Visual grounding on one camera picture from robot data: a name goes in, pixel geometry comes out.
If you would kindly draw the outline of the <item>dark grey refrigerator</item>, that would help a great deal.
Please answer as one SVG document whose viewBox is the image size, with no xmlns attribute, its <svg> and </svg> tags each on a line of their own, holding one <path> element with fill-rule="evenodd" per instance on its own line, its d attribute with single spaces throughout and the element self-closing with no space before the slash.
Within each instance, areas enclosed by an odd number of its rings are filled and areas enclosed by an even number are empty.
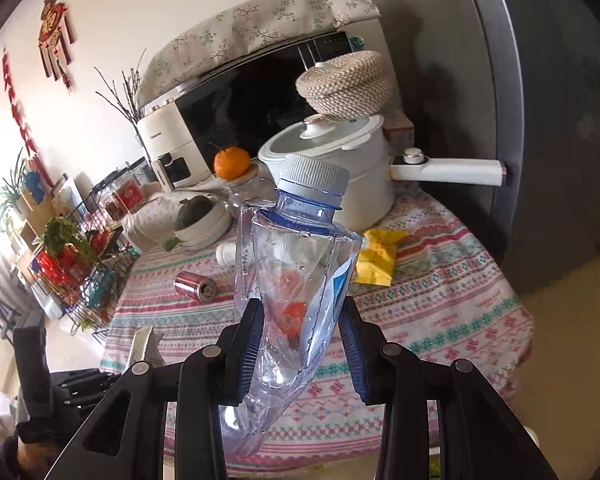
<svg viewBox="0 0 600 480">
<path fill-rule="evenodd" d="M 600 252 L 600 21 L 583 0 L 372 0 L 431 157 L 496 159 L 499 188 L 431 183 L 525 294 Z"/>
</svg>

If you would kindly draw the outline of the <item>glass jar with tomatoes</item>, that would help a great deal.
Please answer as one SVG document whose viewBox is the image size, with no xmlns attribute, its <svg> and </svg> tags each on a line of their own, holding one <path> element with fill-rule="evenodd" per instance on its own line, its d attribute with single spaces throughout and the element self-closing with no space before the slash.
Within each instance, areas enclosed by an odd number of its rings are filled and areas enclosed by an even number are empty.
<svg viewBox="0 0 600 480">
<path fill-rule="evenodd" d="M 250 200 L 277 200 L 275 182 L 268 168 L 252 162 L 247 171 L 234 180 L 225 181 L 223 188 L 227 192 L 227 206 L 234 219 L 239 216 L 243 203 Z"/>
</svg>

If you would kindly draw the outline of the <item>black microwave oven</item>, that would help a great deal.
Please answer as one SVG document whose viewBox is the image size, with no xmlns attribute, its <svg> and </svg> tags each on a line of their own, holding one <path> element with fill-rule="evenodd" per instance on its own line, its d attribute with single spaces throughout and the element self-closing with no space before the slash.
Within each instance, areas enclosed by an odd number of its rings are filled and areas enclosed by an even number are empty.
<svg viewBox="0 0 600 480">
<path fill-rule="evenodd" d="M 209 165 L 230 146 L 256 156 L 274 134 L 313 114 L 296 89 L 297 78 L 350 51 L 345 32 L 285 41 L 166 92 L 145 106 L 145 116 L 173 100 Z"/>
</svg>

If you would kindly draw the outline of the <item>white green label bottle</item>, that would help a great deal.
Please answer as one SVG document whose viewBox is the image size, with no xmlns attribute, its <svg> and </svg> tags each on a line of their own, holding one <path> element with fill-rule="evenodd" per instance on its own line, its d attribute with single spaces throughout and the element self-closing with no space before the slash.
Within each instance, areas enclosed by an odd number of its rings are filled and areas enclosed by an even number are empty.
<svg viewBox="0 0 600 480">
<path fill-rule="evenodd" d="M 232 268 L 235 265 L 236 252 L 235 242 L 223 242 L 215 249 L 216 262 L 222 268 Z"/>
</svg>

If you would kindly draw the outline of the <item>white electric cooking pot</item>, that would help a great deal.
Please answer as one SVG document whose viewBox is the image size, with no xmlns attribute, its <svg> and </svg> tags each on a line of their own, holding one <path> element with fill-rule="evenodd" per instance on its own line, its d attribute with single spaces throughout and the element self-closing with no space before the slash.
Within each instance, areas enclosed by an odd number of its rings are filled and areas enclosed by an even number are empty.
<svg viewBox="0 0 600 480">
<path fill-rule="evenodd" d="M 498 160 L 430 158 L 419 148 L 406 148 L 392 157 L 378 114 L 355 120 L 336 120 L 316 114 L 272 136 L 260 147 L 275 181 L 284 159 L 299 154 L 326 160 L 349 171 L 336 221 L 353 231 L 365 231 L 392 207 L 396 181 L 441 182 L 502 186 L 506 169 Z"/>
</svg>

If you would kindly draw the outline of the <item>patterned tablecloth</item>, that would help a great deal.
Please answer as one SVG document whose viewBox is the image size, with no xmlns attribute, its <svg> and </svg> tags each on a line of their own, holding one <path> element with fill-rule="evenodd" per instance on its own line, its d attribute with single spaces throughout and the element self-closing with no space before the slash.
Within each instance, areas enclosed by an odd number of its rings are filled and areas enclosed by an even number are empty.
<svg viewBox="0 0 600 480">
<path fill-rule="evenodd" d="M 531 349 L 533 320 L 490 254 L 449 209 L 414 186 L 396 193 L 381 227 L 407 231 L 389 287 L 350 287 L 365 321 L 420 358 L 466 359 L 505 399 L 516 392 L 518 367 Z M 179 295 L 174 278 L 190 271 L 212 278 L 208 304 Z M 234 318 L 234 272 L 215 250 L 177 247 L 145 252 L 134 264 L 109 324 L 102 367 L 123 370 L 135 331 L 163 332 L 166 362 L 184 360 L 216 341 Z M 379 448 L 384 411 L 355 393 L 347 360 L 334 340 L 312 382 L 268 430 L 260 451 L 227 465 L 233 477 L 275 478 L 320 470 Z"/>
</svg>

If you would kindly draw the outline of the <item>crushed clear water bottle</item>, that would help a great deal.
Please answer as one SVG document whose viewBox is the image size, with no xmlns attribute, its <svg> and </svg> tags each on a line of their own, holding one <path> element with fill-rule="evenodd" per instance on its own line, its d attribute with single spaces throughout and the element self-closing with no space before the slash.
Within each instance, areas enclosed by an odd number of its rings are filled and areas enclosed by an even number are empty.
<svg viewBox="0 0 600 480">
<path fill-rule="evenodd" d="M 261 301 L 263 332 L 249 391 L 221 408 L 225 454 L 249 456 L 314 377 L 332 339 L 362 237 L 335 220 L 347 169 L 289 154 L 276 200 L 248 200 L 237 220 L 235 309 Z"/>
</svg>

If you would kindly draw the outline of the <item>red wall ornament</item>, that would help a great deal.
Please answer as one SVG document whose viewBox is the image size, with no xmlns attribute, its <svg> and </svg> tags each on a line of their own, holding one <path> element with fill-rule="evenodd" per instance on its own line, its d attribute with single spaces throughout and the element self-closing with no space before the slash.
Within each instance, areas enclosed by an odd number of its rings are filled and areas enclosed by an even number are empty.
<svg viewBox="0 0 600 480">
<path fill-rule="evenodd" d="M 61 81 L 73 92 L 69 65 L 73 61 L 70 46 L 76 42 L 68 6 L 59 0 L 44 0 L 38 30 L 38 52 L 47 78 Z"/>
</svg>

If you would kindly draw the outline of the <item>orange mandarin fruit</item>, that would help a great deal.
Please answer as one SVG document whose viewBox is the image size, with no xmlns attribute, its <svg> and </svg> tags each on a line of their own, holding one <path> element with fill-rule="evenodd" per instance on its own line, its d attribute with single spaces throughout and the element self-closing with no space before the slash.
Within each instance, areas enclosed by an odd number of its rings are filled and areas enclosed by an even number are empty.
<svg viewBox="0 0 600 480">
<path fill-rule="evenodd" d="M 250 164 L 249 153 L 237 146 L 218 151 L 213 159 L 213 169 L 216 176 L 225 181 L 240 177 L 248 170 Z"/>
</svg>

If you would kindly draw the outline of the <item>yellow snack wrapper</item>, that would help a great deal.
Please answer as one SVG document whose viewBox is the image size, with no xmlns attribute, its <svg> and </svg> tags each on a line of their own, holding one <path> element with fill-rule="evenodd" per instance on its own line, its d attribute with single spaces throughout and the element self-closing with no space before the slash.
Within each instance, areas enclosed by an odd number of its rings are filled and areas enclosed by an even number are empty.
<svg viewBox="0 0 600 480">
<path fill-rule="evenodd" d="M 389 287 L 392 284 L 398 245 L 407 231 L 369 229 L 356 262 L 355 281 L 361 285 Z"/>
</svg>

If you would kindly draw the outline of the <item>white bowl with avocado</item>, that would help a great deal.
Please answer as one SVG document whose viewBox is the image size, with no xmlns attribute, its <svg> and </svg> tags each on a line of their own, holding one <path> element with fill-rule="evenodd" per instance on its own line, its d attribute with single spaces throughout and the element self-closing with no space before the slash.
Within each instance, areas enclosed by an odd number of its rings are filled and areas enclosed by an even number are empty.
<svg viewBox="0 0 600 480">
<path fill-rule="evenodd" d="M 181 201 L 174 233 L 161 243 L 167 252 L 181 246 L 188 250 L 204 249 L 217 242 L 230 228 L 233 217 L 227 203 L 213 195 L 196 195 Z"/>
</svg>

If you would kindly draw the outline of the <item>orange red snack bag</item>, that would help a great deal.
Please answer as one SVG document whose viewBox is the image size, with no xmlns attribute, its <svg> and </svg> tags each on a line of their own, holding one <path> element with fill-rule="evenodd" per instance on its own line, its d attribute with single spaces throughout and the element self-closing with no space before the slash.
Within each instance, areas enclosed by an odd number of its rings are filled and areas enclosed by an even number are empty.
<svg viewBox="0 0 600 480">
<path fill-rule="evenodd" d="M 271 307 L 278 329 L 287 338 L 291 348 L 297 349 L 308 303 L 303 291 L 303 280 L 296 270 L 283 269 L 274 281 Z"/>
</svg>

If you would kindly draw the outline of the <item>red soda can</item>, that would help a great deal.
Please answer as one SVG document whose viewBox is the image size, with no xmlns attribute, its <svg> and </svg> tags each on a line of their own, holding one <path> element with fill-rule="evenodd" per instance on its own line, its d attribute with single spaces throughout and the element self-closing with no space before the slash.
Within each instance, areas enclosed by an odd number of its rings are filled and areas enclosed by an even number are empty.
<svg viewBox="0 0 600 480">
<path fill-rule="evenodd" d="M 182 271 L 174 278 L 176 292 L 201 304 L 208 304 L 218 296 L 218 285 L 212 278 L 190 271 Z"/>
</svg>

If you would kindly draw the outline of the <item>floral cloth cover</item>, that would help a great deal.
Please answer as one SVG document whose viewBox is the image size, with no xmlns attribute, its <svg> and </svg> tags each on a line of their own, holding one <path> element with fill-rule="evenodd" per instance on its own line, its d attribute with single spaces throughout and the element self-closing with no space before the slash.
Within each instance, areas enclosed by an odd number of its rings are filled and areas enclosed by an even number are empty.
<svg viewBox="0 0 600 480">
<path fill-rule="evenodd" d="M 367 0 L 248 0 L 194 25 L 149 62 L 135 102 L 143 108 L 184 82 L 286 40 L 379 18 Z"/>
</svg>

